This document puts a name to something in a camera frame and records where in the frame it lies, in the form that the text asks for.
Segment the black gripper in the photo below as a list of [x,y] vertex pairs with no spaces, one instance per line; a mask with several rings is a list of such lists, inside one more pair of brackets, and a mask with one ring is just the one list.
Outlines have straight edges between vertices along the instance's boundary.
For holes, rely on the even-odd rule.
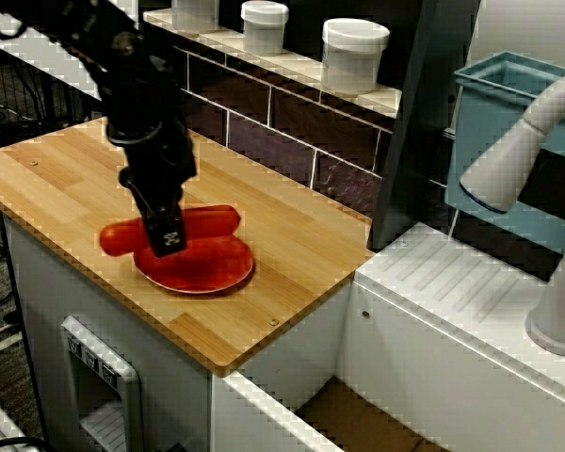
[[175,120],[131,134],[110,123],[106,132],[109,142],[124,151],[127,165],[119,172],[119,183],[133,195],[153,254],[163,258],[183,251],[186,234],[178,202],[183,183],[197,174],[186,128]]

